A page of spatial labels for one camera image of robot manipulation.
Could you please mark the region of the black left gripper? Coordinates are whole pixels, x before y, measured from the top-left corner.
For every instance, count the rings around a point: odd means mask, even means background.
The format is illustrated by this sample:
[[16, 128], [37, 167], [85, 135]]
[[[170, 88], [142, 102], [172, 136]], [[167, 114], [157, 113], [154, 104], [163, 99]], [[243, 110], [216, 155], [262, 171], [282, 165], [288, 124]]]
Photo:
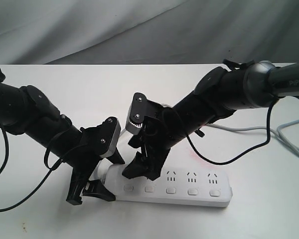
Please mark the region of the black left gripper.
[[[107, 202], [116, 200], [116, 196], [103, 185], [100, 179], [89, 180], [98, 163], [104, 159], [99, 155], [101, 125], [81, 129], [82, 137], [78, 146], [64, 156], [65, 162], [73, 167], [66, 198], [66, 202], [71, 205], [81, 205], [83, 196], [99, 198]], [[112, 164], [125, 164], [117, 147], [113, 155], [106, 159]]]

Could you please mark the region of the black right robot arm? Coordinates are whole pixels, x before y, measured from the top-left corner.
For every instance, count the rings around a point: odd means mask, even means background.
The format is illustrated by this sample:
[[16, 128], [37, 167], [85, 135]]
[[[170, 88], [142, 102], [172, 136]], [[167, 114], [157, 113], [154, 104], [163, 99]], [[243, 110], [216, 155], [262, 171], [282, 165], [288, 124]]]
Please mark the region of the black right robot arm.
[[268, 108], [285, 96], [299, 97], [299, 63], [277, 67], [269, 61], [239, 64], [229, 60], [208, 72], [192, 92], [173, 107], [164, 107], [135, 93], [126, 130], [137, 149], [123, 170], [128, 179], [157, 179], [170, 149], [201, 127], [225, 119], [237, 110]]

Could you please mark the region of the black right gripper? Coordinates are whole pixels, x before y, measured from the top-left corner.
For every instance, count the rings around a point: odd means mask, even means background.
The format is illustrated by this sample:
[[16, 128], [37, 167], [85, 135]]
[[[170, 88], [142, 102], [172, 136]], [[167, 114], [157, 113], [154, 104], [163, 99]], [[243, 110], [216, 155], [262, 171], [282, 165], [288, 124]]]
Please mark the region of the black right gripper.
[[142, 128], [128, 142], [130, 147], [141, 148], [141, 152], [137, 152], [132, 162], [124, 168], [124, 177], [133, 179], [144, 176], [152, 181], [160, 177], [169, 154], [169, 150], [163, 146], [166, 136], [166, 127], [162, 119], [164, 109], [162, 105], [147, 99]]

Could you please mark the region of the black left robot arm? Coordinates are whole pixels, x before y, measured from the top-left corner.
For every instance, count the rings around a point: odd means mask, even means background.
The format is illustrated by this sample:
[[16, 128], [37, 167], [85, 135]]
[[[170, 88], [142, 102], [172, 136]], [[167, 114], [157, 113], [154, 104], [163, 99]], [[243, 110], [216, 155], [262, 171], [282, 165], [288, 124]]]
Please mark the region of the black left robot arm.
[[63, 163], [72, 167], [68, 203], [81, 205], [84, 196], [115, 201], [115, 195], [103, 182], [91, 180], [90, 176], [103, 159], [124, 164], [117, 149], [121, 131], [118, 119], [108, 117], [98, 126], [76, 128], [41, 90], [32, 85], [16, 88], [5, 84], [4, 80], [5, 74], [0, 69], [0, 129], [3, 136], [26, 134], [31, 137], [46, 149], [45, 165], [50, 154], [56, 155], [57, 161], [47, 167], [49, 172]]

